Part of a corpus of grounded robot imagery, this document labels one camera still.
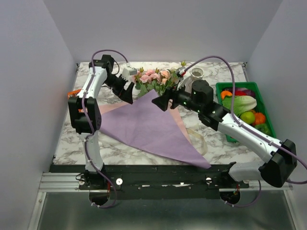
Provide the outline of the pink flower bouquet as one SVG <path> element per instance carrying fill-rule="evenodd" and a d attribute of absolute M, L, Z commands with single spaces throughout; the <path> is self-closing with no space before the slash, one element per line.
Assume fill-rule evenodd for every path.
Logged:
<path fill-rule="evenodd" d="M 132 76 L 134 83 L 133 96 L 140 98 L 149 91 L 155 91 L 158 96 L 163 95 L 166 90 L 176 88 L 182 77 L 178 72 L 186 67 L 186 62 L 182 61 L 179 67 L 165 67 L 144 69 L 140 67 L 137 73 Z"/>

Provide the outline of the purple wrapping paper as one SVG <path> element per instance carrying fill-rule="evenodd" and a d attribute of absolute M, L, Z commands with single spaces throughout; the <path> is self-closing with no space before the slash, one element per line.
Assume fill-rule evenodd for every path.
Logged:
<path fill-rule="evenodd" d="M 101 114 L 100 132 L 157 156 L 210 168 L 209 162 L 183 135 L 170 110 L 164 112 L 152 103 L 157 96 L 155 91 L 150 91 L 133 104 Z"/>

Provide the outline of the cream ribbon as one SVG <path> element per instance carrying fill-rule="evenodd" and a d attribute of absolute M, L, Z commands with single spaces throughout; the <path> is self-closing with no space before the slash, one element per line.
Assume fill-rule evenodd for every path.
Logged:
<path fill-rule="evenodd" d="M 207 143 L 204 137 L 191 128 L 186 128 L 186 131 L 193 147 L 198 151 L 200 155 L 204 157 L 208 152 Z"/>

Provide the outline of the pink wrapping paper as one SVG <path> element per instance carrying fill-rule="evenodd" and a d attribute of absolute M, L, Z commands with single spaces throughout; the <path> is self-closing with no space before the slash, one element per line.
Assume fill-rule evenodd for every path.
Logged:
<path fill-rule="evenodd" d="M 119 107 L 122 107 L 124 105 L 127 105 L 126 102 L 120 102 L 120 103 L 114 103 L 114 104 L 104 104 L 104 105 L 100 105 L 99 106 L 99 110 L 101 114 L 104 114 L 106 112 L 112 111 L 114 109 L 117 109 Z M 179 114 L 178 109 L 175 110 L 170 110 L 170 114 L 172 115 L 174 121 L 176 122 L 176 124 L 178 125 L 178 127 L 180 128 L 181 132 L 183 133 L 183 135 L 186 137 L 186 139 L 190 141 L 188 132 L 186 130 L 185 124 Z"/>

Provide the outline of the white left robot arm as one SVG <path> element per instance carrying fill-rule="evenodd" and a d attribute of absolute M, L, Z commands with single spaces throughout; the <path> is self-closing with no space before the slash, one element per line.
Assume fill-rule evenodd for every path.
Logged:
<path fill-rule="evenodd" d="M 99 110 L 97 96 L 105 84 L 122 101 L 133 103 L 132 90 L 134 83 L 125 89 L 126 83 L 137 69 L 130 66 L 129 62 L 123 68 L 123 72 L 116 76 L 113 74 L 115 60 L 110 55 L 102 55 L 100 60 L 92 59 L 89 63 L 88 78 L 76 96 L 68 99 L 71 126 L 79 134 L 83 142 L 86 158 L 84 179 L 95 189 L 102 189 L 110 180 L 103 175 L 104 162 L 100 155 L 98 143 L 98 131 L 102 118 Z"/>

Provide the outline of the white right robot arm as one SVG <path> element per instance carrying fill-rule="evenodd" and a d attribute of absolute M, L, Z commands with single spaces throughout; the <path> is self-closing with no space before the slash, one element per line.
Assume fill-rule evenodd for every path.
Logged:
<path fill-rule="evenodd" d="M 243 180 L 263 180 L 280 188 L 288 181 L 297 166 L 295 143 L 270 137 L 231 114 L 230 110 L 214 102 L 213 88 L 205 80 L 192 84 L 191 93 L 185 89 L 172 89 L 152 99 L 161 110 L 181 105 L 198 113 L 199 120 L 207 127 L 236 139 L 260 157 L 260 161 L 234 163 L 221 175 L 223 186 L 230 188 Z"/>

